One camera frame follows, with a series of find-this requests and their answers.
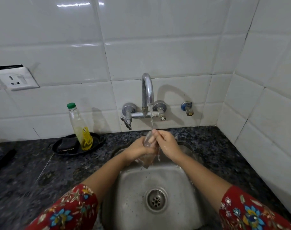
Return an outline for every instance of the red floral sleeve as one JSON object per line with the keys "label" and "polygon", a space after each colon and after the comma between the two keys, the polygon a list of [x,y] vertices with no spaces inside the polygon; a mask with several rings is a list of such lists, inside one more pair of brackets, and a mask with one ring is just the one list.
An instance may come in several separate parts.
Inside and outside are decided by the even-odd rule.
{"label": "red floral sleeve", "polygon": [[87,186],[79,184],[42,212],[26,229],[91,230],[96,220],[98,208],[95,194]]}
{"label": "red floral sleeve", "polygon": [[236,186],[224,194],[219,215],[223,229],[291,230],[287,220]]}

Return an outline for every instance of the yellow dish soap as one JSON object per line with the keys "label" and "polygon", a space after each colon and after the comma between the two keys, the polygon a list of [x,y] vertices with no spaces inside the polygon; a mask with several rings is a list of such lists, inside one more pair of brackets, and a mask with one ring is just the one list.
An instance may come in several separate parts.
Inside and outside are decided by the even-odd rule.
{"label": "yellow dish soap", "polygon": [[89,133],[88,127],[85,124],[80,112],[78,111],[74,102],[67,105],[69,109],[70,121],[74,130],[74,133],[82,147],[82,150],[86,151],[91,148],[93,139]]}

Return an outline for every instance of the forearm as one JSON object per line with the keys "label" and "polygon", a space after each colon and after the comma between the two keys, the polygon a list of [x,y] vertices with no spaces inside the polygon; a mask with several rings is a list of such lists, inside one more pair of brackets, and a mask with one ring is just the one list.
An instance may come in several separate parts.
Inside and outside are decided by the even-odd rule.
{"label": "forearm", "polygon": [[195,187],[207,198],[213,208],[218,212],[221,200],[232,184],[212,173],[184,153],[179,153],[178,157],[174,159],[174,162],[185,171]]}
{"label": "forearm", "polygon": [[82,184],[87,185],[95,193],[100,203],[126,163],[124,154],[120,153],[84,180]]}

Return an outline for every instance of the person's left hand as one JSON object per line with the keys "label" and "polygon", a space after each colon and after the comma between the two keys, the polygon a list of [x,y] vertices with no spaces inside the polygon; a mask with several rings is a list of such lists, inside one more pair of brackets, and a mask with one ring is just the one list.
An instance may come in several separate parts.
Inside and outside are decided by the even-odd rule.
{"label": "person's left hand", "polygon": [[122,152],[125,155],[127,164],[132,163],[134,160],[145,154],[158,154],[158,144],[155,138],[151,138],[149,140],[149,142],[152,143],[151,147],[143,146],[144,139],[145,136],[136,139],[126,150]]}

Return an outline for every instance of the chrome faucet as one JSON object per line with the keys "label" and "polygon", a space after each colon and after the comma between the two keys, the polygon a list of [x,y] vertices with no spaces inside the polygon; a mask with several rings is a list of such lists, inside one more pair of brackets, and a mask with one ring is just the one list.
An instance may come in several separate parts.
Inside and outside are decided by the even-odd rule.
{"label": "chrome faucet", "polygon": [[167,105],[164,101],[158,100],[154,102],[154,92],[151,77],[148,73],[142,75],[142,108],[140,112],[136,112],[137,106],[133,103],[126,103],[122,108],[121,120],[125,126],[132,130],[132,119],[150,118],[151,112],[148,110],[148,104],[153,105],[153,117],[159,117],[161,121],[166,120],[165,112]]}

